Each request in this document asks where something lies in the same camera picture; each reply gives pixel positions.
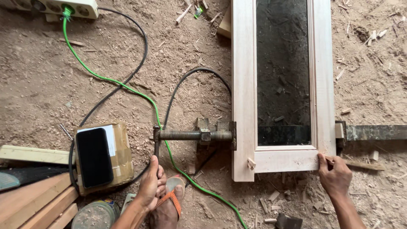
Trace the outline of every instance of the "wooden plank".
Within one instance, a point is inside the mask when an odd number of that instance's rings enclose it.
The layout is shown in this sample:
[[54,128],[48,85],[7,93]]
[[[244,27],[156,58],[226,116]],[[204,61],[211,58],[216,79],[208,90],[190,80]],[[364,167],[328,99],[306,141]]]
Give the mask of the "wooden plank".
[[342,123],[335,123],[335,138],[342,139],[344,137],[345,135]]
[[[13,145],[2,145],[0,147],[0,159],[36,161],[67,165],[68,156],[68,151],[61,150],[46,150]],[[75,164],[75,153],[72,157],[72,163]]]
[[0,194],[0,228],[16,229],[71,184],[64,173]]
[[218,27],[218,30],[216,33],[219,33],[220,35],[223,35],[227,38],[232,38],[232,17],[231,17],[231,7],[230,5],[228,9],[225,12],[225,16],[223,16],[221,24]]
[[78,207],[73,203],[47,229],[64,229],[76,213],[78,213]]
[[74,187],[68,187],[19,229],[46,229],[78,196]]
[[232,1],[232,120],[236,121],[237,150],[232,156],[232,179],[254,181],[247,159],[257,146],[256,4]]

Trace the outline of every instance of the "cardboard box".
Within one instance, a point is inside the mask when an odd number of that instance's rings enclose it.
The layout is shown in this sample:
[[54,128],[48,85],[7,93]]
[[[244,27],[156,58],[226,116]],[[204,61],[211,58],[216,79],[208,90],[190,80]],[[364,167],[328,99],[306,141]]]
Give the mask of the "cardboard box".
[[122,121],[113,121],[98,125],[86,126],[77,128],[74,131],[75,151],[78,152],[76,143],[76,134],[84,131],[85,129],[101,128],[106,130],[107,144],[109,146],[110,160],[112,162],[113,181],[106,185],[101,185],[92,188],[84,188],[82,184],[81,168],[79,158],[76,158],[76,165],[78,171],[78,186],[79,194],[86,196],[89,193],[104,190],[110,187],[122,185],[130,182],[134,176],[133,161],[131,159],[131,150],[129,144],[129,137],[127,136],[126,124]]

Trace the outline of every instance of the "electrical socket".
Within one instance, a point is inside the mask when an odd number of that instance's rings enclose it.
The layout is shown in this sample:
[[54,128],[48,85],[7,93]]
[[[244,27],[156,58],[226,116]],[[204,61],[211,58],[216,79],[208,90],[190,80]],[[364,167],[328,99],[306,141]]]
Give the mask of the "electrical socket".
[[71,14],[73,17],[97,19],[99,16],[98,5],[95,0],[0,0],[0,5],[9,1],[12,1],[17,9],[26,11],[35,8],[41,13],[62,15],[63,5],[69,5],[75,10]]

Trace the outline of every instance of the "wooden block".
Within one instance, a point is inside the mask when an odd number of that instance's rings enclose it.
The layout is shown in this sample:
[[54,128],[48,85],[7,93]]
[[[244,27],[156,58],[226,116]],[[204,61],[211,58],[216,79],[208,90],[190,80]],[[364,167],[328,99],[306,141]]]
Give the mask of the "wooden block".
[[369,159],[372,159],[374,161],[378,161],[379,160],[379,152],[377,150],[374,150],[370,156]]
[[280,209],[281,209],[280,206],[272,206],[272,207],[271,207],[271,210],[272,210],[272,211],[274,211],[274,210],[280,210]]
[[75,217],[76,213],[78,213],[78,207],[73,203],[47,229],[64,229]]
[[264,222],[266,222],[266,223],[275,223],[275,222],[277,222],[277,219],[265,219],[264,220]]
[[318,201],[318,202],[316,202],[316,204],[314,204],[314,208],[318,210],[321,208],[322,204],[323,204],[323,202]]
[[271,194],[271,196],[269,197],[269,200],[270,200],[271,202],[273,202],[273,201],[278,197],[279,194],[280,194],[280,193],[279,193],[277,190],[275,190],[275,191],[273,192],[273,194]]
[[65,173],[0,194],[0,209],[7,209],[0,214],[0,228],[18,228],[70,184]]
[[267,205],[265,203],[265,201],[263,200],[263,198],[260,198],[260,203],[261,203],[261,207],[263,208],[264,213],[268,214],[269,211],[267,210]]
[[[36,161],[67,165],[68,156],[68,151],[46,150],[13,145],[2,145],[0,147],[0,159]],[[72,164],[75,164],[75,153],[73,153]]]
[[225,16],[223,16],[222,22],[219,25],[216,33],[219,33],[227,38],[232,38],[232,13],[231,13],[231,5],[225,12]]
[[[59,38],[58,40],[59,40],[59,41],[62,41],[62,42],[65,42],[65,38]],[[68,42],[69,42],[70,44],[75,44],[75,45],[77,45],[77,46],[86,46],[85,43],[82,43],[82,42],[79,42],[79,41],[68,40]]]
[[346,109],[344,109],[343,111],[341,111],[341,115],[348,114],[348,113],[351,112],[351,111],[352,111],[351,108],[346,108]]
[[78,196],[74,187],[68,187],[19,229],[46,229]]
[[335,123],[335,138],[342,139],[345,138],[344,128],[342,123]]
[[188,173],[188,174],[194,174],[195,173],[195,164],[193,164],[193,163],[187,163],[186,164],[186,172]]
[[251,158],[247,159],[247,165],[249,166],[249,168],[251,170],[254,170],[254,168],[256,167],[256,163],[254,162],[254,160],[252,160]]

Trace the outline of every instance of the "plastic container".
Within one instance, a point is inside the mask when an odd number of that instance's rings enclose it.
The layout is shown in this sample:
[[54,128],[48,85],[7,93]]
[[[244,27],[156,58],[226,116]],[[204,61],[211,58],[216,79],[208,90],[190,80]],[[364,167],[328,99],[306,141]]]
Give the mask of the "plastic container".
[[97,200],[82,208],[72,221],[72,229],[109,229],[120,216],[112,199]]

